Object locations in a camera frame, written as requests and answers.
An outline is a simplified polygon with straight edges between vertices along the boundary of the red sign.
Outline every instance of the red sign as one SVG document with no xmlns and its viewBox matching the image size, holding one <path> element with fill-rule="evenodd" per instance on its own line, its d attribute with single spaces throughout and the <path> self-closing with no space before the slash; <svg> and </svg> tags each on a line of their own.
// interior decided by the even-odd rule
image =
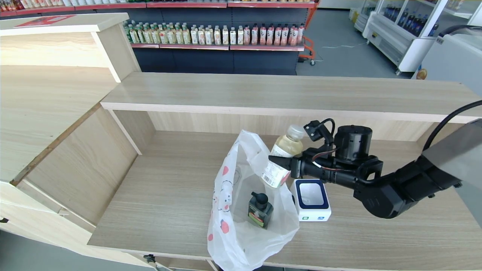
<svg viewBox="0 0 482 271">
<path fill-rule="evenodd" d="M 57 15 L 57 16 L 45 16 L 40 17 L 30 22 L 23 23 L 21 25 L 17 25 L 15 27 L 38 27 L 38 26 L 48 26 L 54 24 L 56 22 L 65 20 L 70 17 L 74 17 L 75 15 Z"/>
</svg>

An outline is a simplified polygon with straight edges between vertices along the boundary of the display refrigerator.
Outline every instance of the display refrigerator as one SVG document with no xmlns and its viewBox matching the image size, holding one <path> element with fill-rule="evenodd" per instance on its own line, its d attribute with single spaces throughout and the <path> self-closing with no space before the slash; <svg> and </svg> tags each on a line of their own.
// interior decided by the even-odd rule
<svg viewBox="0 0 482 271">
<path fill-rule="evenodd" d="M 461 82 L 482 97 L 482 27 L 444 30 L 412 79 Z"/>
<path fill-rule="evenodd" d="M 379 0 L 362 32 L 399 75 L 415 72 L 439 32 L 455 25 L 482 26 L 481 0 Z"/>
</svg>

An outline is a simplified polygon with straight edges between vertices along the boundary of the bottle cap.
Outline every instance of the bottle cap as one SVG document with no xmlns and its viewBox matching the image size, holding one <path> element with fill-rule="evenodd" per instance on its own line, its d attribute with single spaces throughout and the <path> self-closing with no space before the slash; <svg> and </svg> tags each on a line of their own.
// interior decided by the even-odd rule
<svg viewBox="0 0 482 271">
<path fill-rule="evenodd" d="M 268 205 L 268 196 L 266 194 L 251 192 L 251 195 L 254 196 L 254 198 L 256 199 L 256 208 L 261 211 L 266 209 Z"/>
<path fill-rule="evenodd" d="M 301 140 L 305 135 L 305 130 L 299 125 L 291 124 L 290 127 L 288 127 L 288 132 L 286 134 L 294 140 Z"/>
</svg>

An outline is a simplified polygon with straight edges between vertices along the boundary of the barcode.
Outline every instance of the barcode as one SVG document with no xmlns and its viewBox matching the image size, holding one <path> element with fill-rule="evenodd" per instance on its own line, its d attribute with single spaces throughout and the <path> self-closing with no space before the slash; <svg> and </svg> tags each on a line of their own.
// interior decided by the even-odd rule
<svg viewBox="0 0 482 271">
<path fill-rule="evenodd" d="M 261 178 L 262 178 L 263 181 L 265 181 L 267 184 L 269 184 L 269 185 L 271 185 L 271 186 L 274 185 L 274 181 L 271 180 L 268 176 L 266 176 L 266 175 L 263 174 L 263 175 L 261 176 Z"/>
</svg>

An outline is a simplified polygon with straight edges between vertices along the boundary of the white barcode scanner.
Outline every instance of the white barcode scanner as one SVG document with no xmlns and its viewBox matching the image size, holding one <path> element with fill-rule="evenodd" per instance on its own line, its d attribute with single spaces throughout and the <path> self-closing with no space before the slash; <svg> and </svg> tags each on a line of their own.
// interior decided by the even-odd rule
<svg viewBox="0 0 482 271">
<path fill-rule="evenodd" d="M 319 179 L 296 179 L 290 188 L 295 200 L 298 220 L 327 221 L 331 216 L 325 185 Z"/>
</svg>

